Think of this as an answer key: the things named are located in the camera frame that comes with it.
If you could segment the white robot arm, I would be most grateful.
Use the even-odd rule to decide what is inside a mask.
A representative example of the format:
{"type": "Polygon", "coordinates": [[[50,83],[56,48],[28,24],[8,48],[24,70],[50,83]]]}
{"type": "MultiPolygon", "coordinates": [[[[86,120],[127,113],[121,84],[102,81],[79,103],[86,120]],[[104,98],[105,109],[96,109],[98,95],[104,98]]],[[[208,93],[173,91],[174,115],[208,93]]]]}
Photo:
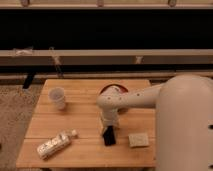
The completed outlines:
{"type": "Polygon", "coordinates": [[[213,171],[213,79],[179,75],[132,92],[109,86],[97,98],[102,124],[121,108],[156,110],[156,171],[213,171]]]}

